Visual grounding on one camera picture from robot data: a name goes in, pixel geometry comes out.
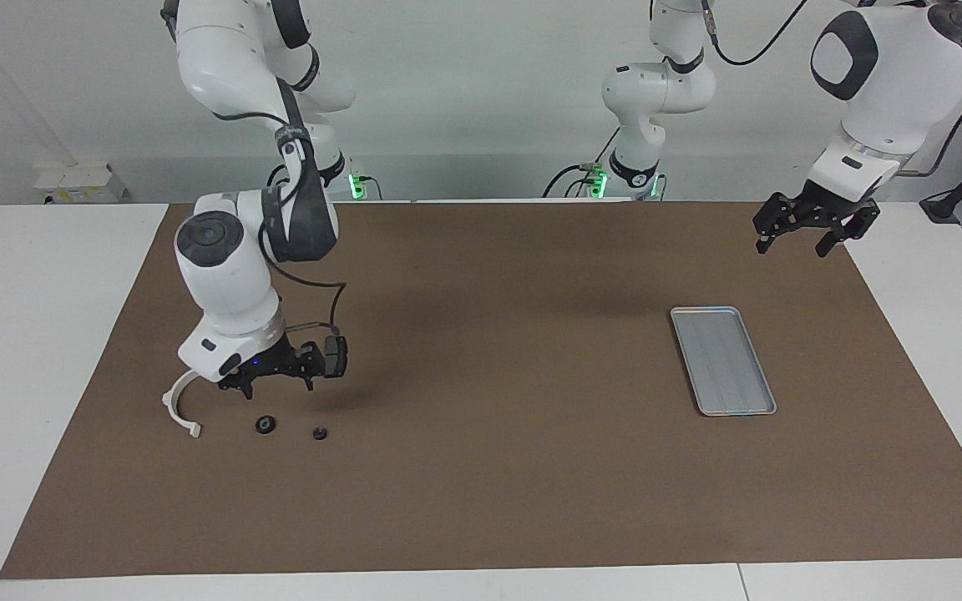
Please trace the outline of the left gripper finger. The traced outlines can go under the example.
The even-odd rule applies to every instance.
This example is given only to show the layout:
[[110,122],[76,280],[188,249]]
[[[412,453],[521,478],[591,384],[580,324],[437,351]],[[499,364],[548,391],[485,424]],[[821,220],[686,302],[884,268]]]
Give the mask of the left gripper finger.
[[833,218],[829,232],[818,241],[814,251],[818,258],[824,258],[839,244],[847,240],[860,240],[866,235],[879,216],[879,208],[862,208],[848,216],[846,220]]
[[770,248],[775,237],[782,235],[787,229],[787,197],[786,195],[771,195],[760,206],[753,216],[753,229],[758,233],[756,250],[764,255]]

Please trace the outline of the silver metal tray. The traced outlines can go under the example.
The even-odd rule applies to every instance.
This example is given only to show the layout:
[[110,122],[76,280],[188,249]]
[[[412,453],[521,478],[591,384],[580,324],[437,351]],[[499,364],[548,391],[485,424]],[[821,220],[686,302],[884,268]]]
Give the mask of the silver metal tray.
[[675,307],[671,323],[703,416],[775,414],[777,403],[736,307]]

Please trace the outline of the brown table mat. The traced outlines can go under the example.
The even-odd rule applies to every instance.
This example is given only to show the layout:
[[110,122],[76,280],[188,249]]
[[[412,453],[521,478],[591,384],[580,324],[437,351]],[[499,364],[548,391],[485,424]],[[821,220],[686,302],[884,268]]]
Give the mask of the brown table mat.
[[[858,267],[757,254],[756,210],[341,205],[294,271],[347,282],[347,373],[194,381],[192,438],[175,206],[1,578],[962,557],[962,448]],[[698,411],[680,306],[740,311],[775,414]]]

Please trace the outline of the white semicircular bracket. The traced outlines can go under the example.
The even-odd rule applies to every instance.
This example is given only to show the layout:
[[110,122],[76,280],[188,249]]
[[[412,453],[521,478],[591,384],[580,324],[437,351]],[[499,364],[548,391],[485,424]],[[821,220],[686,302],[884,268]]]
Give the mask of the white semicircular bracket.
[[188,370],[182,374],[161,397],[163,406],[169,413],[172,422],[175,422],[177,426],[183,427],[192,438],[201,437],[202,426],[198,422],[194,422],[194,420],[187,420],[180,414],[179,402],[180,396],[182,396],[186,387],[197,379],[199,379],[199,374],[195,371]]

